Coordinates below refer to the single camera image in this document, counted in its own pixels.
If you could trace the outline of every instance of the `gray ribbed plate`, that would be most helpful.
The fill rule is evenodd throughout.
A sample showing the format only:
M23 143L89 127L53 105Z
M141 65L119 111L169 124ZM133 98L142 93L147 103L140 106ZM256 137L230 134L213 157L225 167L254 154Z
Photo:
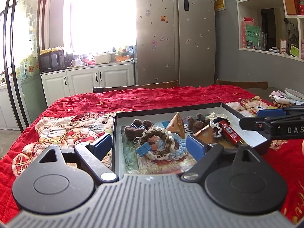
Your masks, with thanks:
M175 174L125 175L102 184L93 197L74 211L51 216L22 211L7 224L10 228L93 227L293 227L280 212L242 216L216 206L195 183Z

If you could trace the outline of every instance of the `cartoon girl sticker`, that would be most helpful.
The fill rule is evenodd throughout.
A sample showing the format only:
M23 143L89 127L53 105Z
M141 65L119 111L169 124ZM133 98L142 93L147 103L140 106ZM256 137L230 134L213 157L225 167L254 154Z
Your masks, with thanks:
M152 46L152 50L156 50L157 42L155 40L153 40L151 43L151 46Z

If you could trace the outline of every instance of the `wall shelf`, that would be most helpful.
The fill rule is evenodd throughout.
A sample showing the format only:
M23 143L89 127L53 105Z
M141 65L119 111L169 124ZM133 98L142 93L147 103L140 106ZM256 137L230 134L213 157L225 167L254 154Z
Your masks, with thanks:
M269 54L269 55L277 55L277 56L281 56L281 57L297 60L299 62L304 62L304 59L300 59L298 57L290 56L290 55L287 55L287 54L273 53L273 52L264 51L264 50L255 50L255 49L246 49L246 48L239 48L239 50L260 52L260 53L265 53L265 54Z
M255 51L265 54L277 55L297 61L304 62L304 59L301 59L293 56L289 56L286 54L278 54L268 51L261 51L255 49L246 49L243 47L243 39L242 39L242 21L243 17L254 18L255 26L262 27L262 9L274 9L275 12L275 25L276 25L276 45L279 47L280 39L287 39L286 25L284 22L284 18L287 18L290 22L292 22L298 28L298 44L299 48L301 48L301 40L304 39L304 15L287 15L285 0L237 0L237 11L239 18L239 50L247 50L247 51Z

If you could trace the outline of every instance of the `mug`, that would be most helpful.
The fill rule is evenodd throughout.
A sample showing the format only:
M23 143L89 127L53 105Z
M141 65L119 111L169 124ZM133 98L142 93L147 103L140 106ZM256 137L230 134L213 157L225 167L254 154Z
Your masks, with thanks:
M71 66L82 66L83 61L81 59L75 59L71 61Z

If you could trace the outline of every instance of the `white basket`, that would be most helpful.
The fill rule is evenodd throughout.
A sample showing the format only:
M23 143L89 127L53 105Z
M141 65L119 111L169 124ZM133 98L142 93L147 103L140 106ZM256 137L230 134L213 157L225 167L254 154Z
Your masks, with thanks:
M113 52L101 53L94 55L95 64L109 63Z

